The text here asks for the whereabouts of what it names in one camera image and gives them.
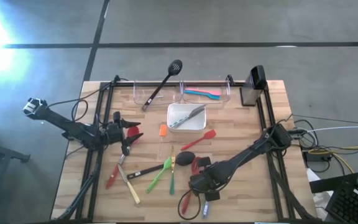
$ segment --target wooden table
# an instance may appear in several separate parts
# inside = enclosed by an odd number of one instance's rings
[[[84,82],[81,96],[85,96],[99,88],[100,82]],[[281,80],[268,81],[270,96],[273,104],[275,119],[278,121],[291,114],[290,104]],[[207,125],[202,133],[185,134],[170,133],[162,141],[162,158],[158,158],[160,137],[158,135],[161,124],[167,122],[167,107],[154,108],[146,113],[141,106],[136,105],[132,99],[132,87],[115,87],[111,108],[112,113],[120,111],[127,121],[138,121],[144,135],[134,144],[131,155],[123,164],[127,174],[137,170],[162,164],[170,155],[171,148],[179,153],[180,148],[200,138],[210,129],[215,129],[216,137],[205,140],[189,150],[196,156],[209,156],[211,162],[229,159],[244,150],[260,137],[261,129],[257,107],[241,106],[238,87],[231,90],[231,100],[223,109],[207,108]],[[88,98],[89,110],[80,121],[92,123],[96,106],[97,94]],[[265,117],[269,125],[269,116],[264,104]],[[84,106],[80,104],[78,114],[84,113]],[[293,120],[283,125],[290,129]],[[80,147],[77,142],[71,142],[68,152]],[[170,172],[166,171],[157,185],[150,193],[146,188],[158,172],[144,175],[131,180],[131,184],[140,197],[141,203],[135,205],[127,185],[119,175],[114,185],[106,190],[106,182],[114,166],[121,156],[121,144],[115,143],[108,147],[104,153],[101,167],[98,196],[94,212],[94,222],[183,222],[177,214],[177,205],[180,197],[188,190],[188,179],[191,175],[190,166],[175,166],[175,194],[169,194]],[[71,204],[78,193],[83,175],[86,150],[72,154],[64,163],[62,177],[58,187],[57,197],[52,212],[52,218],[58,217]],[[301,152],[298,147],[288,148],[284,157],[287,168],[290,188],[300,203],[312,215],[316,215],[313,196],[306,176]],[[285,211],[285,200],[281,194],[281,201]],[[85,200],[84,214],[88,211],[88,201]],[[193,216],[198,208],[196,197],[192,196],[187,217]],[[256,157],[239,168],[230,184],[221,191],[221,199],[210,203],[207,220],[201,214],[194,222],[252,222],[276,221],[275,206],[270,183],[266,155]]]

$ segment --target green spoon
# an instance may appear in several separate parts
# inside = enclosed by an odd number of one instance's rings
[[[153,182],[149,185],[149,187],[147,188],[146,192],[149,193],[154,185],[157,183],[157,181],[159,180],[159,178],[161,177],[162,173],[166,170],[171,169],[171,164],[172,164],[172,158],[169,157],[165,162],[164,162],[164,167],[162,168],[162,170],[158,173],[158,175],[156,177],[154,177]]]

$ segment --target keyboard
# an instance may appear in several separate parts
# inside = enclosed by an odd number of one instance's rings
[[[326,211],[343,223],[358,224],[358,189],[347,182],[334,191]]]

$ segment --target white cable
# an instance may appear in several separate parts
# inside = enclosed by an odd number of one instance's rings
[[[309,130],[308,133],[313,132],[313,131],[324,131],[324,130],[332,130],[332,129],[347,129],[347,128],[358,128],[358,126],[344,126],[344,127],[319,128],[319,129]]]
[[[310,133],[310,131],[307,130],[307,129],[305,129],[305,128],[298,128],[298,127],[296,127],[296,128],[297,128],[297,129],[300,129],[300,130],[304,130],[304,131],[306,131],[307,133],[309,133],[309,134],[311,135],[311,137],[313,137],[313,139],[314,139],[314,144],[313,144],[312,147],[317,146],[317,138],[316,138],[316,136],[315,136],[313,133]]]

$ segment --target white bowl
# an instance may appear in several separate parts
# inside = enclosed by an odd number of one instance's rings
[[[199,106],[202,106],[202,104],[193,104],[193,103],[170,104],[168,107],[168,114],[167,114],[168,128],[174,122],[189,115],[194,109],[196,109]],[[201,132],[205,128],[205,126],[206,126],[206,110],[202,111],[198,115],[185,121],[183,124],[179,125],[179,127],[169,128],[169,130],[171,132],[177,132],[177,133],[198,133]]]

